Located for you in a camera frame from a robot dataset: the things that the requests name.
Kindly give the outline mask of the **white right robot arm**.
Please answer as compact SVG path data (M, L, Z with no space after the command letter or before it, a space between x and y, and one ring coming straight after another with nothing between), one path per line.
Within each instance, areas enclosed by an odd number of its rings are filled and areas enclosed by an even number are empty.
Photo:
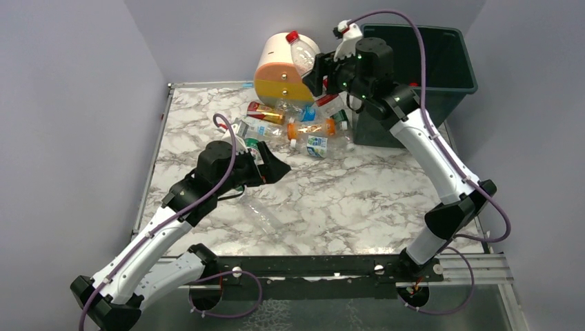
M345 92L360 111L396 138L431 180L440 202L424 216L425 226L399 254L403 273L418 275L475 218L497 188L464 166L428 118L419 95L393 77L393 50L380 38L357 42L352 56L335 60L304 42L290 45L293 63L313 95Z

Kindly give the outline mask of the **red label clear bottle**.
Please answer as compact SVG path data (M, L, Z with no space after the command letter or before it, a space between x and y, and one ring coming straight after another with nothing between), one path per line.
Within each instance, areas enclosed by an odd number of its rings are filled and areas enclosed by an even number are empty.
M290 46L292 62L299 76L304 78L314 68L315 57L320 53L319 46L296 30L289 32L285 38Z

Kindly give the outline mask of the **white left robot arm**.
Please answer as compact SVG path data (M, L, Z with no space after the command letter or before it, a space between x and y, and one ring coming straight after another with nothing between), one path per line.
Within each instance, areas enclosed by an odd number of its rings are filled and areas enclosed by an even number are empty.
M257 144L260 161L245 143L212 141L196 168L175 183L150 223L106 267L78 276L70 289L101 330L130 330L142 312L175 288L219 276L218 258L195 244L168 265L158 260L216 207L221 195L243 187L274 184L291 170L265 142Z

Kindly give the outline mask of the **blue red label bottle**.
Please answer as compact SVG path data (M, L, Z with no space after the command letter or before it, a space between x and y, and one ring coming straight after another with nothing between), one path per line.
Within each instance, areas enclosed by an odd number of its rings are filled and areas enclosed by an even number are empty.
M315 105L317 106L317 116L328 118L344 108L344 101L338 94L326 94L316 100Z

